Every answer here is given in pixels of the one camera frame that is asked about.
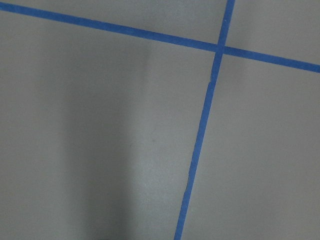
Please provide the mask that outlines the brown paper table cover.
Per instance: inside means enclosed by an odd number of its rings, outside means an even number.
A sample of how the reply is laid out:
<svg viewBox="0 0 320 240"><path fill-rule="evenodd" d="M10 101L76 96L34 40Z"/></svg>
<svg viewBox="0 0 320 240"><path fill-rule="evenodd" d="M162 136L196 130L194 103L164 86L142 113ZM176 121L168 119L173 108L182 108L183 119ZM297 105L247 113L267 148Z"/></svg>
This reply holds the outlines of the brown paper table cover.
<svg viewBox="0 0 320 240"><path fill-rule="evenodd" d="M317 0L3 0L3 240L317 240Z"/></svg>

